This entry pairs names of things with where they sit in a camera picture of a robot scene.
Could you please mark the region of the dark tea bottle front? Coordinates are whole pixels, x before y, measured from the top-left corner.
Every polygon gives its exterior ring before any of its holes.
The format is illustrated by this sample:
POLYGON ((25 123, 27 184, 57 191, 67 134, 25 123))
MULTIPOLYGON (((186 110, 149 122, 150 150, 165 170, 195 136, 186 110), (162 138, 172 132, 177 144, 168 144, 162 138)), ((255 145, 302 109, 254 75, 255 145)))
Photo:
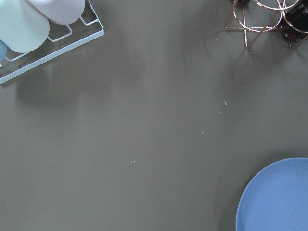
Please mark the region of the dark tea bottle front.
POLYGON ((300 42, 308 35, 308 1, 302 0, 288 11, 280 24, 282 37, 300 42))

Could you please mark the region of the blue plate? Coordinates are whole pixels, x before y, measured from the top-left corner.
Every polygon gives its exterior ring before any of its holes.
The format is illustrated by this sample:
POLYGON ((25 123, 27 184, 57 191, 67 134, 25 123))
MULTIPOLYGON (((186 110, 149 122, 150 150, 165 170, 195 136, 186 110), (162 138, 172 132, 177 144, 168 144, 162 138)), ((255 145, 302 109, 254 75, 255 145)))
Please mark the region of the blue plate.
POLYGON ((288 158, 270 164, 247 184, 240 198, 237 231, 308 229, 308 160, 288 158))

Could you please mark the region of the light blue cup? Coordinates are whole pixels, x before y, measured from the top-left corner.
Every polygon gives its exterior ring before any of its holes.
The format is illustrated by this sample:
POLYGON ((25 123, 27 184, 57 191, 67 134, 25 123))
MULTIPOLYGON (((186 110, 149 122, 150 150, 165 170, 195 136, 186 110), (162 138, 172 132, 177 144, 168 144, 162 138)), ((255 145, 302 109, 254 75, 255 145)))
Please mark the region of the light blue cup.
POLYGON ((1 40, 0 40, 0 63, 2 62, 2 60, 5 58, 7 54, 7 46, 5 43, 3 43, 1 40))

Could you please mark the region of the mint green cup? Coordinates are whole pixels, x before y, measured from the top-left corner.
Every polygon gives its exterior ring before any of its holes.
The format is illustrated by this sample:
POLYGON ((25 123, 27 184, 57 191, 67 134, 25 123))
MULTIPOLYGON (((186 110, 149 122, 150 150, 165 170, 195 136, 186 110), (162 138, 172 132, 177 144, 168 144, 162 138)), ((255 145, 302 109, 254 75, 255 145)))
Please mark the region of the mint green cup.
POLYGON ((48 19, 27 0, 0 2, 0 39, 17 53, 40 47, 50 31, 48 19))

